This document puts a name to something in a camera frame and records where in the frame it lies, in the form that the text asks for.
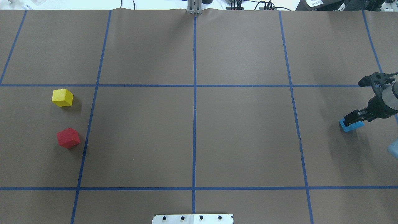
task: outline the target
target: yellow cube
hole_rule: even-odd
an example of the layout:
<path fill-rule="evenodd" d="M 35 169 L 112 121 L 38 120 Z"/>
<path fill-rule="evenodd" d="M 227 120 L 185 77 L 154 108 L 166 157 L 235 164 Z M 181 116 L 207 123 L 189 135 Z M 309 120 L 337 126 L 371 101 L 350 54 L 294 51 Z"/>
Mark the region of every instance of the yellow cube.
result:
<path fill-rule="evenodd" d="M 51 101 L 57 106 L 71 106 L 73 94 L 67 89 L 56 89 L 53 91 L 53 98 Z"/>

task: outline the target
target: red cube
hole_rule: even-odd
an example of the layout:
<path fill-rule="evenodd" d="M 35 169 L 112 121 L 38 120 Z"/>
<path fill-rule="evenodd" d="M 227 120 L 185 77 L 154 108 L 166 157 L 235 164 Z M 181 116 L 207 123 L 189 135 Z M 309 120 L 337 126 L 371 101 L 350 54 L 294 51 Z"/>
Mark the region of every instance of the red cube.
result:
<path fill-rule="evenodd" d="M 72 129 L 67 128 L 57 133 L 58 144 L 67 149 L 78 145 L 80 143 L 79 133 Z"/>

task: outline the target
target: robotic hand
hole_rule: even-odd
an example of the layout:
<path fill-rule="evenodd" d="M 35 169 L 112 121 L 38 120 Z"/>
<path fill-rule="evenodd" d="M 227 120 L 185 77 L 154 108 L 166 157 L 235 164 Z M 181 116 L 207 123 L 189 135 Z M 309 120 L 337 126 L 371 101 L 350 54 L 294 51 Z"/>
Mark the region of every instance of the robotic hand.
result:
<path fill-rule="evenodd" d="M 398 72 L 392 74 L 375 72 L 363 77 L 358 85 L 361 87 L 372 86 L 376 96 L 368 102 L 368 107 L 362 110 L 354 110 L 344 117 L 346 127 L 353 123 L 376 118 L 389 118 L 398 113 L 398 84 L 393 78 Z"/>

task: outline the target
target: metal clamp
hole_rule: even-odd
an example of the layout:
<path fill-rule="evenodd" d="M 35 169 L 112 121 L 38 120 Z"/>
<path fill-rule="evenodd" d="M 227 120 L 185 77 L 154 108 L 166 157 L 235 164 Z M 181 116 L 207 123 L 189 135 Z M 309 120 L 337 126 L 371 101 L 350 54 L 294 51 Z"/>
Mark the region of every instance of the metal clamp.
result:
<path fill-rule="evenodd" d="M 202 14 L 202 0 L 188 0 L 187 13 L 192 15 Z"/>

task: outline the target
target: blue block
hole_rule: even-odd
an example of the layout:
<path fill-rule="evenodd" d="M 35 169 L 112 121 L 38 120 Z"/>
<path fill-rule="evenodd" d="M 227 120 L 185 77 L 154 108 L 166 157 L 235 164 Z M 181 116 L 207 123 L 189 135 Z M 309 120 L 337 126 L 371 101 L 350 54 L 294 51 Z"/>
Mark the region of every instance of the blue block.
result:
<path fill-rule="evenodd" d="M 398 159 L 398 139 L 388 147 L 388 152 Z"/>
<path fill-rule="evenodd" d="M 345 121 L 344 118 L 341 119 L 341 120 L 339 121 L 341 127 L 342 127 L 343 130 L 344 130 L 344 132 L 350 132 L 350 131 L 352 131 L 352 130 L 355 130 L 355 129 L 357 129 L 357 128 L 360 128 L 360 127 L 362 127 L 362 126 L 365 126 L 365 124 L 364 124 L 362 121 L 358 121 L 358 122 L 353 123 L 352 125 L 346 127 L 346 126 L 344 125 L 344 123 L 343 123 L 344 121 Z"/>

